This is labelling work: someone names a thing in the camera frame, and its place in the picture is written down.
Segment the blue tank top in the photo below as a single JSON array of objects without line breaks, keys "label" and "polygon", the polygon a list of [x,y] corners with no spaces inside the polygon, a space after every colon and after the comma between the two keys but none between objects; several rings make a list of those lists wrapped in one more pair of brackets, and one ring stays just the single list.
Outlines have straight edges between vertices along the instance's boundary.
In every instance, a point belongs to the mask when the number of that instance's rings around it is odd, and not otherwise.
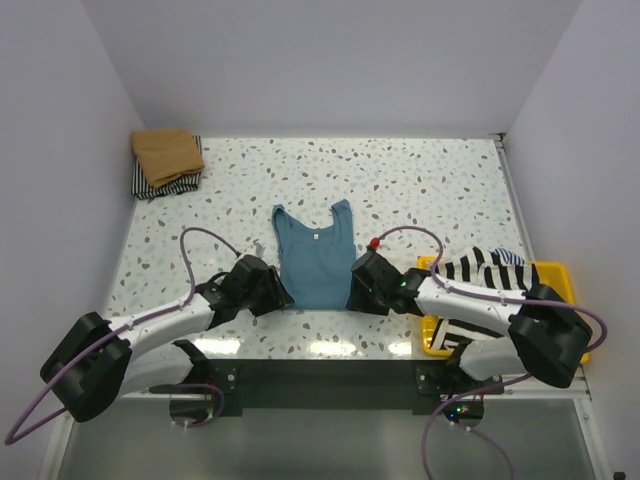
[{"label": "blue tank top", "polygon": [[341,311],[348,303],[356,261],[353,214],[346,199],[331,205],[330,212],[330,226],[312,229],[282,205],[272,210],[281,282],[301,310]]}]

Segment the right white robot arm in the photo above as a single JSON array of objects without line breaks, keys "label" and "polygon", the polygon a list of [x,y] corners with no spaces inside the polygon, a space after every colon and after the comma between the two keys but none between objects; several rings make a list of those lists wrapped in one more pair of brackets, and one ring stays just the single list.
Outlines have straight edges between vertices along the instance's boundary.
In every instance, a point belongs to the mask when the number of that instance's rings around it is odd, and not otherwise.
[{"label": "right white robot arm", "polygon": [[434,269],[400,272],[374,250],[356,260],[351,274],[351,311],[435,316],[493,332],[489,339],[459,347],[446,367],[446,382],[459,393],[510,374],[565,389],[592,339],[584,310],[564,302],[545,284],[492,290],[446,279]]}]

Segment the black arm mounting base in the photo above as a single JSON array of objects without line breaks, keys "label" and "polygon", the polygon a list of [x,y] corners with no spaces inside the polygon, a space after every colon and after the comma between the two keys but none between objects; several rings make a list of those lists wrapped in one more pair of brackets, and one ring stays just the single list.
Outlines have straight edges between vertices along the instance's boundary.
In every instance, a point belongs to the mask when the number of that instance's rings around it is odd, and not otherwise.
[{"label": "black arm mounting base", "polygon": [[172,418],[198,423],[240,417],[250,409],[408,410],[432,413],[442,400],[487,387],[502,394],[501,378],[477,381],[445,361],[207,359],[180,340],[187,360],[183,380],[150,388],[171,397]]}]

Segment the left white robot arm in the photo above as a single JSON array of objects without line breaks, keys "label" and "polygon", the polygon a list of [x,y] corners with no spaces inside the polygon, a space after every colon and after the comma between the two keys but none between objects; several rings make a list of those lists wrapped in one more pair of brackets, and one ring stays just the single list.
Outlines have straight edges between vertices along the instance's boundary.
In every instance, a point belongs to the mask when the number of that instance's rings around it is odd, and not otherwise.
[{"label": "left white robot arm", "polygon": [[132,391],[174,382],[196,392],[207,368],[185,337],[230,322],[242,310],[259,317],[293,302],[275,267],[245,255],[174,302],[128,317],[81,316],[40,376],[78,422],[96,418]]}]

